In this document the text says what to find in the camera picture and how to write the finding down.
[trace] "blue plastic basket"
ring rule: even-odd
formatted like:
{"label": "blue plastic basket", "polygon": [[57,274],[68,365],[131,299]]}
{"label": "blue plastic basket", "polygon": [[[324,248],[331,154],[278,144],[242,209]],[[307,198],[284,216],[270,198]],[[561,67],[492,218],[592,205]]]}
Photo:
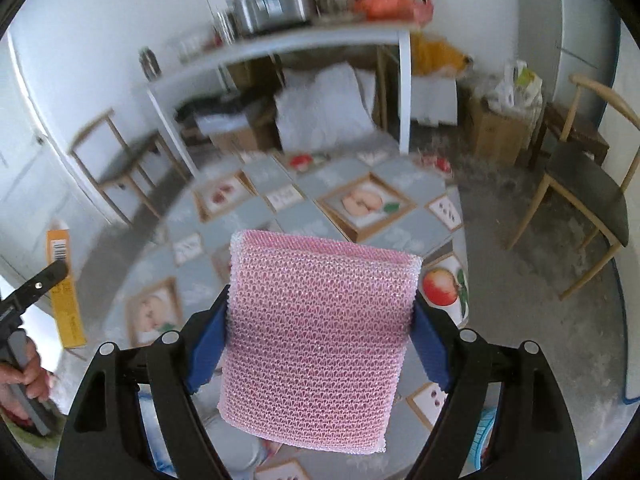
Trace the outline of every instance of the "blue plastic basket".
{"label": "blue plastic basket", "polygon": [[480,416],[480,422],[476,429],[476,435],[474,436],[473,444],[469,450],[469,458],[473,461],[476,471],[482,467],[482,450],[484,449],[487,440],[491,435],[491,430],[494,428],[496,408],[486,408],[482,410]]}

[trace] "black chair seat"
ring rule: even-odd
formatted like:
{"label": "black chair seat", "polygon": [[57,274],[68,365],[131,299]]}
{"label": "black chair seat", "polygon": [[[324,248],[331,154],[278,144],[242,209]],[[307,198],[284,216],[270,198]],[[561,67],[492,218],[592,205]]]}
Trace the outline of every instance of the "black chair seat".
{"label": "black chair seat", "polygon": [[574,142],[558,142],[546,173],[574,195],[626,247],[629,225],[620,186]]}
{"label": "black chair seat", "polygon": [[109,163],[104,173],[97,179],[100,186],[115,184],[124,175],[129,174],[146,152],[155,145],[158,133],[134,140],[129,144],[129,151],[120,150],[118,155]]}

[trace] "white pillow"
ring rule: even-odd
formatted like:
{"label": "white pillow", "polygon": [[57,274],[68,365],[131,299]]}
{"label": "white pillow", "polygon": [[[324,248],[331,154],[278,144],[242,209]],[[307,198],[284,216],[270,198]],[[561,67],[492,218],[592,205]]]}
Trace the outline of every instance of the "white pillow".
{"label": "white pillow", "polygon": [[[376,73],[373,72],[373,70],[364,70],[362,68],[354,68],[353,71],[358,80],[362,103],[369,115],[371,115],[376,99]],[[292,68],[283,68],[282,73],[284,74],[285,85],[288,88],[292,88],[294,86],[311,84],[319,72],[318,70],[293,70]]]}
{"label": "white pillow", "polygon": [[348,63],[321,70],[311,82],[286,87],[276,95],[276,106],[276,124],[285,152],[330,150],[376,129]]}

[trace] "framed picture print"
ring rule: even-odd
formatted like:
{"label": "framed picture print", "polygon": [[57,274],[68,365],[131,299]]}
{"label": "framed picture print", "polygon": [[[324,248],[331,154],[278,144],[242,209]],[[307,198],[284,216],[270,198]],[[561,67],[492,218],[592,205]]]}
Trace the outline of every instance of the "framed picture print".
{"label": "framed picture print", "polygon": [[297,460],[259,467],[255,470],[254,478],[255,480],[311,480]]}
{"label": "framed picture print", "polygon": [[446,311],[460,327],[469,314],[467,283],[460,260],[448,253],[422,266],[418,290],[430,306]]}
{"label": "framed picture print", "polygon": [[301,176],[322,168],[331,160],[327,153],[276,153],[274,156],[293,176]]}
{"label": "framed picture print", "polygon": [[174,244],[174,260],[178,267],[201,254],[204,254],[204,248],[199,233],[189,235]]}
{"label": "framed picture print", "polygon": [[432,430],[442,412],[447,394],[436,383],[426,383],[406,398],[406,403],[414,410],[422,423]]}
{"label": "framed picture print", "polygon": [[193,195],[200,221],[208,222],[255,196],[256,192],[247,176],[239,171],[202,184]]}
{"label": "framed picture print", "polygon": [[462,215],[447,195],[439,196],[426,207],[446,225],[449,231],[453,232],[462,227]]}
{"label": "framed picture print", "polygon": [[436,173],[446,182],[453,181],[453,169],[451,163],[445,157],[434,153],[416,153],[411,159],[421,170]]}
{"label": "framed picture print", "polygon": [[[268,222],[265,222],[264,224],[258,226],[256,230],[267,231],[270,233],[282,232],[282,228],[275,219],[271,219]],[[229,246],[230,244],[227,244],[224,247],[220,247],[216,252],[213,253],[213,256],[211,257],[213,269],[216,271],[216,274],[218,275],[222,283],[228,283],[229,278],[231,277],[231,252],[229,250]]]}
{"label": "framed picture print", "polygon": [[240,157],[240,160],[242,160],[244,164],[251,164],[266,156],[267,154],[265,152],[238,152],[238,157]]}
{"label": "framed picture print", "polygon": [[372,173],[350,182],[318,201],[318,206],[352,242],[361,242],[415,204]]}
{"label": "framed picture print", "polygon": [[275,213],[282,211],[287,207],[291,207],[294,204],[305,201],[305,197],[293,184],[288,184],[280,189],[267,193],[264,196],[264,199],[267,201],[271,210]]}
{"label": "framed picture print", "polygon": [[184,321],[175,278],[162,280],[130,298],[125,315],[129,341],[134,348],[151,344],[168,330],[180,330]]}
{"label": "framed picture print", "polygon": [[358,152],[356,158],[364,162],[367,166],[372,168],[377,166],[380,162],[384,162],[389,158],[390,154],[387,150],[376,150],[375,152]]}

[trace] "white shelf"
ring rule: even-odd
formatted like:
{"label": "white shelf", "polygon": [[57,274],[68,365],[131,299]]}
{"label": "white shelf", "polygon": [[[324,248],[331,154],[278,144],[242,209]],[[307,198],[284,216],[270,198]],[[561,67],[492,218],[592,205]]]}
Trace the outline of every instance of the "white shelf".
{"label": "white shelf", "polygon": [[153,91],[161,91],[165,86],[178,80],[189,78],[206,70],[249,59],[284,54],[323,46],[356,44],[398,44],[399,36],[415,28],[407,23],[358,23],[333,27],[301,27],[247,40],[214,49],[200,56],[178,70],[163,74],[148,83]]}

